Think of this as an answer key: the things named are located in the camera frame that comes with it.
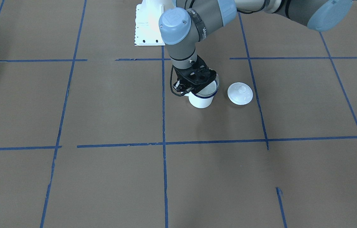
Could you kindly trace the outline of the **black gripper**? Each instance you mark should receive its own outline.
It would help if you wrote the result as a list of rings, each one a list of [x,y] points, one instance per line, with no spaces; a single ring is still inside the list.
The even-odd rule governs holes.
[[[172,88],[179,93],[196,94],[213,82],[217,73],[210,69],[200,56],[197,56],[196,61],[190,59],[188,62],[190,67],[187,69],[172,66],[172,71],[177,75],[177,82],[172,85]]]

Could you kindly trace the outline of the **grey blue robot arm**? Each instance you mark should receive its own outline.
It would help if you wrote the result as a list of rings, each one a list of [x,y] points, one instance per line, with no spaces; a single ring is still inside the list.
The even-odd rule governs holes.
[[[170,83],[175,96],[197,94],[217,73],[200,58],[196,43],[228,25],[238,13],[278,14],[310,30],[332,29],[348,14],[352,0],[175,0],[159,18],[158,26],[172,61]]]

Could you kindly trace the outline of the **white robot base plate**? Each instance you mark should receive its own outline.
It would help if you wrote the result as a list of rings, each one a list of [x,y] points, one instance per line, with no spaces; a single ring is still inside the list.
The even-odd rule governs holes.
[[[159,18],[167,10],[176,6],[175,0],[143,0],[136,6],[135,46],[164,46]]]

